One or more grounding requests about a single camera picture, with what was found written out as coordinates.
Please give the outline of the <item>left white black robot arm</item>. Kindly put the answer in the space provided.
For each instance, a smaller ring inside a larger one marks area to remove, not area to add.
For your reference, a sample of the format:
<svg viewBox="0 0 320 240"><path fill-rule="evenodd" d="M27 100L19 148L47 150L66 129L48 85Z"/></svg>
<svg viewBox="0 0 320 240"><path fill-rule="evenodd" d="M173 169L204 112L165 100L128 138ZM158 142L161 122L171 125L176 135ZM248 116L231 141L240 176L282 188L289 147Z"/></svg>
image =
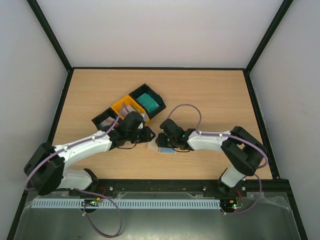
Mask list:
<svg viewBox="0 0 320 240"><path fill-rule="evenodd" d="M117 117L106 129L74 142L42 143L24 167L27 176L24 188L35 190L40 196L59 189L93 192L98 185L96 175L88 168L71 169L72 165L95 154L120 148L127 142L134 145L151 142L155 136L143 116L132 111L124 119Z"/></svg>

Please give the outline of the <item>black bin with green cards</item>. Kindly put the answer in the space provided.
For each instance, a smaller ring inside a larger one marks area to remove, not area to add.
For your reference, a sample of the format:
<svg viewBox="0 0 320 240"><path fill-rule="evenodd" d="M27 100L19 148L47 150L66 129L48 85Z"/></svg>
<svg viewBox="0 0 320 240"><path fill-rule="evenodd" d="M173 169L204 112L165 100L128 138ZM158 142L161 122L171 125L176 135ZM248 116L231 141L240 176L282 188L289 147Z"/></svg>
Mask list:
<svg viewBox="0 0 320 240"><path fill-rule="evenodd" d="M166 108L162 97L145 83L128 95L145 110L150 120Z"/></svg>

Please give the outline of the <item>black aluminium frame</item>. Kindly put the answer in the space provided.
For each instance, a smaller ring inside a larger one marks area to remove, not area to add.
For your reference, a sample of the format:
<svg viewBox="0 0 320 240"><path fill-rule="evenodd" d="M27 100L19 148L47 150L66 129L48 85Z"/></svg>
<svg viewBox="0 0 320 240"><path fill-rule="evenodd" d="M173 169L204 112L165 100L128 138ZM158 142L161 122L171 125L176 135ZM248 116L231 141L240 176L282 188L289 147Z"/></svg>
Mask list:
<svg viewBox="0 0 320 240"><path fill-rule="evenodd" d="M180 70L200 70L200 71L242 71L244 74L244 79L246 82L247 90L250 96L251 104L253 107L253 111L255 114L255 118L257 121L258 129L259 132L262 136L262 141L264 144L266 144L267 148L269 149L269 163L271 163L271 173L272 173L272 180L264 180L263 182L266 183L271 187L271 190L274 192L277 191L285 191L288 190L290 192L288 196L289 200L289 205L293 208L293 216L295 223L297 225L297 230L300 235L300 237L303 240L306 240L307 234L305 231L305 228L303 226L303 222L290 186L290 183L286 179L277 179L280 177L279 170L277 167L276 159L274 157L274 153L271 149L271 143L269 140L269 136L267 133L267 129L265 126L265 123L263 121L263 116L260 107L258 106L258 100L257 100L257 95L254 92L254 87L253 83L250 77L250 73L253 70L254 66L256 65L258 59L262 55L263 51L265 50L267 44L269 43L270 39L272 38L274 32L278 28L279 24L281 23L282 19L286 15L287 11L290 9L290 6L292 5L294 1L293 0L284 0L282 1L279 9L277 10L275 16L273 17L268 29L266 30L265 34L263 35L263 38L261 39L257 49L255 50L253 56L251 57L248 65L245 68L240 68L240 67L159 67L159 66L139 66L139 67L133 67L133 66L124 66L124 67L109 67L109 66L104 66L104 67L90 67L89 69L91 70L170 70L170 71L180 71ZM64 82L63 90L61 93L61 97L59 99L58 105L57 105L57 110L54 115L54 119L50 128L50 132L48 134L48 140L51 142L55 136L57 127L58 127L58 121L60 119L61 113L63 106L65 104L65 99L69 90L70 82L72 75L74 73L75 69L78 69L79 67L72 67L71 64L69 63L61 45L59 44L59 41L57 40L49 22L47 21L45 14L43 13L39 3L36 0L28 0L27 1L28 5L30 6L33 14L37 18L37 21L41 25L43 31L47 35L49 41L51 42L55 52L60 58L60 61L62 62L63 66L67 70L67 77Z"/></svg>

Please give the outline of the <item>beige card holder wallet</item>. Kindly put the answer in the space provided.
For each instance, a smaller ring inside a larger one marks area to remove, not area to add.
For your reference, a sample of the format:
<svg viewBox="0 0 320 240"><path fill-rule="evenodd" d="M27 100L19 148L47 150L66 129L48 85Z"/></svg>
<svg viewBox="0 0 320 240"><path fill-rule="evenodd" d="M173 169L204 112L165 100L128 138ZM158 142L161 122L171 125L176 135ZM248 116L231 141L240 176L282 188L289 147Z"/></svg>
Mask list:
<svg viewBox="0 0 320 240"><path fill-rule="evenodd" d="M162 154L170 154L170 155L177 154L177 152L172 148L158 147L154 141L151 141L147 144L147 149L152 150L152 151L156 151L156 152L162 153Z"/></svg>

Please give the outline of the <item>yellow bin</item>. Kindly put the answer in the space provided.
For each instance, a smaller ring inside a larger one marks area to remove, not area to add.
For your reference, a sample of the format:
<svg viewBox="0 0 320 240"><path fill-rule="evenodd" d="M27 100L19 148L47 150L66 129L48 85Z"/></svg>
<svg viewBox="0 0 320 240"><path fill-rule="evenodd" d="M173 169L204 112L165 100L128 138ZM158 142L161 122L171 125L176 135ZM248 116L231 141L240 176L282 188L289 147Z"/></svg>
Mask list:
<svg viewBox="0 0 320 240"><path fill-rule="evenodd" d="M144 120L145 123L148 123L150 121L150 118L146 112L146 110L137 103L136 100L134 100L131 96L127 95L124 98L122 98L120 101L116 102L111 106L111 110L113 111L113 114L109 114L109 120L115 120L118 116L119 112L122 112L120 114L120 118L123 120L126 115L128 115L131 112L137 112L140 114Z"/></svg>

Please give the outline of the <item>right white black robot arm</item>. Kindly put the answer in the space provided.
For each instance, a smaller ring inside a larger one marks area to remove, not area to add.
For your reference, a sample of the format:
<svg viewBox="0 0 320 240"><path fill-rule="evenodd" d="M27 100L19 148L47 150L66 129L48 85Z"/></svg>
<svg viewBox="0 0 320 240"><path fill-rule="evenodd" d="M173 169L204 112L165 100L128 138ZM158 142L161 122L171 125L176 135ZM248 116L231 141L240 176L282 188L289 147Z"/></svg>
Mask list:
<svg viewBox="0 0 320 240"><path fill-rule="evenodd" d="M160 148L185 152L210 150L226 155L231 165L217 181L218 191L224 196L240 190L240 182L254 176L257 169L269 163L266 147L240 126L222 132L206 132L198 128L183 130L168 118L160 125L160 129L161 133L155 140Z"/></svg>

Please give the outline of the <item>green card stack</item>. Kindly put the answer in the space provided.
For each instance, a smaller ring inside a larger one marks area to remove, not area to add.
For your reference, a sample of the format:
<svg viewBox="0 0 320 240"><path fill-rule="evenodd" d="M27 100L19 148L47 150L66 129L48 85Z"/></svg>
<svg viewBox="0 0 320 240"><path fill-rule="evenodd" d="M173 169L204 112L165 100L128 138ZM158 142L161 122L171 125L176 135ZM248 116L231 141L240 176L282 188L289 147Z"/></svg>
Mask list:
<svg viewBox="0 0 320 240"><path fill-rule="evenodd" d="M149 114L153 113L154 111L156 111L160 107L160 105L157 103L157 101L154 100L147 93L143 93L136 100L137 100L138 103L140 103L145 108L145 110Z"/></svg>

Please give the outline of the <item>red patterned card stack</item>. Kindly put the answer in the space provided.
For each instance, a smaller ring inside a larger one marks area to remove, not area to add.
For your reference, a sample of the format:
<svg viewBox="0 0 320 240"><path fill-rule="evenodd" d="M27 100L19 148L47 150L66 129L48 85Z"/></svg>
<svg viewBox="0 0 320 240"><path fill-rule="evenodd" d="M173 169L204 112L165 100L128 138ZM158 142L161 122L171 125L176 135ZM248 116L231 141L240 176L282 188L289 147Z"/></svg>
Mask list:
<svg viewBox="0 0 320 240"><path fill-rule="evenodd" d="M104 128L110 127L114 123L114 121L115 121L114 118L108 117L98 124L98 128L100 130L103 130Z"/></svg>

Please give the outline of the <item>black bin with red cards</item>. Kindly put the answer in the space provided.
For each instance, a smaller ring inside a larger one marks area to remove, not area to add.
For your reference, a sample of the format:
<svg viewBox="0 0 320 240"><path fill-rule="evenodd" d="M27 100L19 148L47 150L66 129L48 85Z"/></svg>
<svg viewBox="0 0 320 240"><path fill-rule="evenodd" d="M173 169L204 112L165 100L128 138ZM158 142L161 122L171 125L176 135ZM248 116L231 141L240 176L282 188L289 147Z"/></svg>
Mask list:
<svg viewBox="0 0 320 240"><path fill-rule="evenodd" d="M91 121L99 131L106 132L116 120L118 114L111 108L94 117Z"/></svg>

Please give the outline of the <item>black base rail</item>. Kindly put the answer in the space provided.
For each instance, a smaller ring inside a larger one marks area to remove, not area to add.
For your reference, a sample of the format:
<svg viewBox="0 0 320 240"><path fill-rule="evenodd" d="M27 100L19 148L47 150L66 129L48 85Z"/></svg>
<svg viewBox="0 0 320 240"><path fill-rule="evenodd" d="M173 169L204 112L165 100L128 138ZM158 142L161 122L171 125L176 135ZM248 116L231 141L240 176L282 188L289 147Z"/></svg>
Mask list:
<svg viewBox="0 0 320 240"><path fill-rule="evenodd" d="M84 188L88 193L76 191L79 187L46 185L43 189L37 189L29 182L26 191L36 191L44 196L54 191L68 191L71 196L89 196L91 192L103 194L107 197L115 197L119 193L189 193L201 194L205 198L233 199L239 196L245 197L249 192L263 193L290 193L291 186L286 179L262 179L242 180L235 187L223 186L219 180L132 180L132 179L98 179L93 178L92 183Z"/></svg>

